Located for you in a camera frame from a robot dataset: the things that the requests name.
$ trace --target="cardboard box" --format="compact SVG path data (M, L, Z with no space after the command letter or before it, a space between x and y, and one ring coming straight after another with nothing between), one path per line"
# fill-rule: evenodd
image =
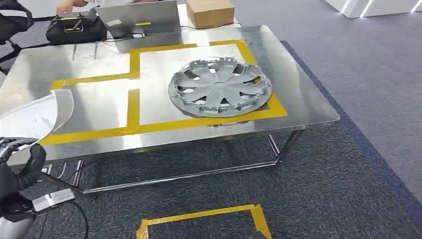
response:
M233 23L234 6L228 0L187 0L188 17L196 28Z

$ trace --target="chair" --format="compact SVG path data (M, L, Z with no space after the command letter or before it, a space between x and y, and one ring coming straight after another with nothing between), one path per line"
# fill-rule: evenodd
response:
M0 12L0 45L5 45L6 42L9 42L13 48L11 53L0 58L0 63L2 63L18 56L19 52L23 49L18 44L11 41L10 38L17 33L27 31L34 25L34 21L31 12L18 3L17 0L0 0L0 10L15 10L26 13L26 17L23 17L4 16Z

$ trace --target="gray carpet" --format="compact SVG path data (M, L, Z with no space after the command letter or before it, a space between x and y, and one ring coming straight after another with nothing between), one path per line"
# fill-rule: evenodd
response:
M348 115L298 55L284 42L341 114L340 122L305 131L278 167L261 168L98 194L80 200L90 219L90 238L132 239L141 219L216 208L260 204L273 238L422 237L422 206L394 174ZM286 135L274 135L282 145ZM104 159L87 166L83 187L136 178L237 165L272 157L265 138L168 149ZM30 197L54 190L46 184ZM31 235L36 237L43 217ZM247 238L248 215L234 214L150 227L151 238ZM73 208L51 212L45 239L82 238L82 218Z

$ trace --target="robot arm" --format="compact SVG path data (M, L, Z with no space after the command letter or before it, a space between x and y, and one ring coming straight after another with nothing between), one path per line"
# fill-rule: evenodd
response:
M12 172L7 161L20 146L36 141L33 138L0 137L0 239L23 238L35 220L32 201L20 195L19 191L37 182L46 152L41 145L33 145L28 162L18 174Z
M12 153L18 151L20 146L36 141L34 138L0 138L0 200L37 182L37 174L41 172L46 157L41 145L35 144L31 147L31 157L18 174L14 174L7 165Z

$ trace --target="black bag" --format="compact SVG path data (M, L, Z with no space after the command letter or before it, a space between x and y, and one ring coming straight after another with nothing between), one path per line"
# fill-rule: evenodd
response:
M52 45L104 41L107 28L92 8L86 15L72 13L69 17L56 16L45 35Z

